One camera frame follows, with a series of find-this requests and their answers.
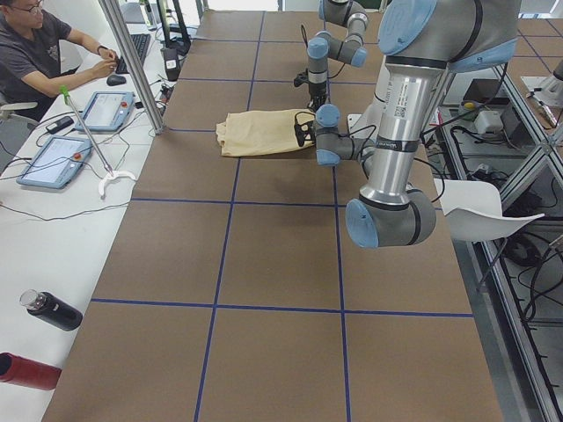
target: glasses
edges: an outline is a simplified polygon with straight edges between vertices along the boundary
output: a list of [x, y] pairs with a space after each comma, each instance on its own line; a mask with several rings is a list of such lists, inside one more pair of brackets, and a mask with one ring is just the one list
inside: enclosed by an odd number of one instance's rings
[[43, 11], [43, 0], [39, 0], [36, 5], [30, 7], [29, 9], [22, 9], [16, 6], [10, 6], [11, 9], [17, 9], [19, 11], [26, 11], [31, 13], [32, 15], [40, 15], [41, 11]]

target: yellow towel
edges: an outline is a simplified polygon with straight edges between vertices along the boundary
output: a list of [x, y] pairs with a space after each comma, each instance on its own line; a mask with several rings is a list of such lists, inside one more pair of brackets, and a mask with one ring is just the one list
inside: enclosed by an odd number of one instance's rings
[[[229, 113], [216, 130], [221, 155], [263, 156], [301, 149], [294, 130], [296, 115], [299, 124], [314, 119], [310, 110], [302, 109]], [[311, 145], [312, 142], [307, 141], [304, 148]]]

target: black t-shirt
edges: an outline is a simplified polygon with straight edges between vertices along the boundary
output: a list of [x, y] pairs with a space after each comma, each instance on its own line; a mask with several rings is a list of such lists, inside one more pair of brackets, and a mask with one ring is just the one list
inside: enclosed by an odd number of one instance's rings
[[21, 81], [38, 70], [46, 77], [61, 75], [59, 40], [66, 40], [72, 28], [47, 11], [43, 27], [33, 29], [34, 41], [22, 37], [8, 25], [0, 13], [0, 91], [13, 102], [44, 102], [46, 95]]

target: tablet device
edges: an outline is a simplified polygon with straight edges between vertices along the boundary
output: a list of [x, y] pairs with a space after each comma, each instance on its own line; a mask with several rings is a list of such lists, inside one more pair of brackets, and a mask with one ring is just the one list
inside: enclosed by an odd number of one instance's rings
[[[94, 92], [82, 112], [92, 132], [115, 132], [127, 120], [135, 106], [133, 92]], [[84, 131], [78, 121], [74, 129]]]
[[90, 139], [53, 135], [16, 182], [26, 186], [62, 189], [78, 174], [90, 154]]

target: beige cloth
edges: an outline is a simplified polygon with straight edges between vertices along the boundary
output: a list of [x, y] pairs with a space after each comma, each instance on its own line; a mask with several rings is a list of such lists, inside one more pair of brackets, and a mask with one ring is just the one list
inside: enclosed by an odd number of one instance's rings
[[[221, 155], [263, 156], [301, 149], [294, 129], [296, 114], [300, 124], [314, 119], [310, 110], [303, 109], [229, 113], [216, 130]], [[311, 145], [307, 141], [304, 148]]]

